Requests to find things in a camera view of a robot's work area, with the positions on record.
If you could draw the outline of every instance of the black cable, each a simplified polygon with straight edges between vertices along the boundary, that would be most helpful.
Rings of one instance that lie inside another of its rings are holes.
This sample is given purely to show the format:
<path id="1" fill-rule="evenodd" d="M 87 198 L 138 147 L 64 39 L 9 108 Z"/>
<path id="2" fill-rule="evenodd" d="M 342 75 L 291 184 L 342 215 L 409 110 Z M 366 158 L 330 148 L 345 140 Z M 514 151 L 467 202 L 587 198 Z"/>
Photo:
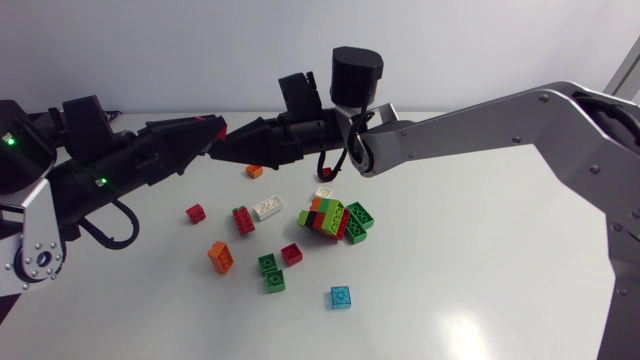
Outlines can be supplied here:
<path id="1" fill-rule="evenodd" d="M 579 105 L 604 112 L 608 117 L 616 119 L 624 126 L 635 138 L 636 145 L 640 146 L 640 121 L 625 110 L 621 105 L 610 104 L 604 100 L 592 97 L 575 97 Z"/>
<path id="2" fill-rule="evenodd" d="M 111 237 L 105 235 L 100 229 L 98 229 L 95 225 L 93 225 L 86 218 L 82 218 L 78 221 L 78 225 L 82 226 L 94 239 L 96 239 L 102 246 L 111 250 L 121 250 L 131 245 L 135 239 L 138 237 L 140 233 L 140 223 L 138 222 L 138 218 L 136 214 L 129 209 L 125 204 L 121 203 L 119 200 L 113 200 L 111 202 L 115 207 L 120 209 L 128 218 L 131 220 L 131 225 L 133 225 L 133 231 L 131 236 L 124 241 L 114 241 Z"/>

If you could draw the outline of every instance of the blue lego brick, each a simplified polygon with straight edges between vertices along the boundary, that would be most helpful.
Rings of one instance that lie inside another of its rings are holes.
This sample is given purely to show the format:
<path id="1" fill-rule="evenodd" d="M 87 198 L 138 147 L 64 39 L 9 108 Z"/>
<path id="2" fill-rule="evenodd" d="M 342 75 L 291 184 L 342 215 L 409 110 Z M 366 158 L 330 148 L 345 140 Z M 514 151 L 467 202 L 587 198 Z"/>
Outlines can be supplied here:
<path id="1" fill-rule="evenodd" d="M 351 308 L 351 294 L 348 286 L 334 286 L 331 288 L 331 308 Z"/>

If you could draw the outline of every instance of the duplo block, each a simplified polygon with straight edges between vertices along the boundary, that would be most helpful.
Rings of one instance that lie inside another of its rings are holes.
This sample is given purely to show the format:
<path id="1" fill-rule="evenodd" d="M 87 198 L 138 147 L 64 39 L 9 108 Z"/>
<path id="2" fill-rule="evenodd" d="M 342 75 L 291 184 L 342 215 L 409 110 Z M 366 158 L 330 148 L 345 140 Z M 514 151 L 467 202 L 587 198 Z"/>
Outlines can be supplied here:
<path id="1" fill-rule="evenodd" d="M 284 201 L 278 197 L 278 195 L 273 195 L 272 197 L 260 202 L 259 204 L 253 207 L 253 211 L 255 211 L 256 215 L 260 221 L 268 218 L 269 216 L 277 213 L 278 211 L 284 208 Z"/>
<path id="2" fill-rule="evenodd" d="M 373 217 L 359 202 L 354 202 L 347 206 L 347 208 L 351 211 L 351 216 L 355 218 L 365 230 L 373 226 Z"/>
<path id="3" fill-rule="evenodd" d="M 322 169 L 322 175 L 323 175 L 324 177 L 327 177 L 327 176 L 331 175 L 331 171 L 332 171 L 332 170 L 331 170 L 331 168 L 323 168 L 323 169 Z"/>
<path id="4" fill-rule="evenodd" d="M 191 223 L 194 225 L 207 217 L 207 215 L 204 213 L 204 209 L 202 209 L 202 206 L 200 206 L 200 204 L 195 204 L 187 209 L 187 215 L 189 216 Z"/>
<path id="5" fill-rule="evenodd" d="M 329 208 L 327 209 L 322 223 L 322 230 L 327 235 L 337 235 L 340 229 L 340 220 L 344 212 L 344 205 L 338 200 L 329 200 Z"/>
<path id="6" fill-rule="evenodd" d="M 354 244 L 367 238 L 367 231 L 360 223 L 354 220 L 353 215 L 349 217 L 349 221 L 347 222 L 347 237 L 351 239 Z"/>
<path id="7" fill-rule="evenodd" d="M 278 270 L 278 264 L 276 264 L 276 257 L 273 254 L 267 254 L 258 258 L 258 265 L 260 265 L 260 274 L 264 276 L 266 273 L 274 270 Z"/>
<path id="8" fill-rule="evenodd" d="M 258 165 L 247 166 L 247 175 L 249 175 L 249 177 L 252 179 L 255 179 L 258 176 L 262 175 L 262 166 L 258 166 Z"/>
<path id="9" fill-rule="evenodd" d="M 233 265 L 233 256 L 229 246 L 222 241 L 216 241 L 207 252 L 211 264 L 222 275 L 226 275 Z"/>
<path id="10" fill-rule="evenodd" d="M 282 253 L 284 261 L 287 263 L 287 266 L 297 264 L 302 260 L 302 251 L 300 251 L 298 245 L 295 243 L 283 247 L 280 252 Z"/>
<path id="11" fill-rule="evenodd" d="M 351 293 L 348 286 L 334 286 L 331 288 L 331 308 L 351 308 Z"/>
<path id="12" fill-rule="evenodd" d="M 233 219 L 241 235 L 248 234 L 256 229 L 253 225 L 253 220 L 251 220 L 249 210 L 244 206 L 233 209 Z"/>
<path id="13" fill-rule="evenodd" d="M 265 275 L 267 283 L 267 292 L 274 293 L 285 289 L 284 274 L 282 270 L 270 271 Z"/>

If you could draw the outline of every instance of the table surface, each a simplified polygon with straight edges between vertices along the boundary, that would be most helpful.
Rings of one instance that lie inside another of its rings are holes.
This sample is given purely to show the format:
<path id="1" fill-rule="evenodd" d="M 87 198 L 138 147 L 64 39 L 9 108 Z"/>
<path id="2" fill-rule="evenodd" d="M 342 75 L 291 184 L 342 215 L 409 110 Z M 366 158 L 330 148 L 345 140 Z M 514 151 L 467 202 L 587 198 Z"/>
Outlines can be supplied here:
<path id="1" fill-rule="evenodd" d="M 258 113 L 223 113 L 229 129 Z M 400 113 L 408 120 L 432 116 Z M 123 115 L 115 130 L 177 114 Z M 333 165 L 339 152 L 328 155 Z M 405 163 L 365 179 L 350 164 L 320 184 L 317 155 L 266 169 L 196 159 L 122 198 L 138 240 L 68 245 L 55 282 L 24 294 L 0 326 L 3 359 L 590 359 L 606 322 L 613 271 L 604 215 L 558 181 L 532 146 Z M 359 244 L 296 224 L 318 186 L 375 218 Z M 284 210 L 240 236 L 231 209 L 277 194 Z M 192 225 L 199 203 L 207 218 Z M 107 233 L 130 223 L 107 206 Z M 226 276 L 206 252 L 228 243 Z M 295 242 L 304 260 L 286 267 Z M 275 253 L 286 290 L 267 294 L 257 258 Z M 332 310 L 330 287 L 352 307 Z"/>

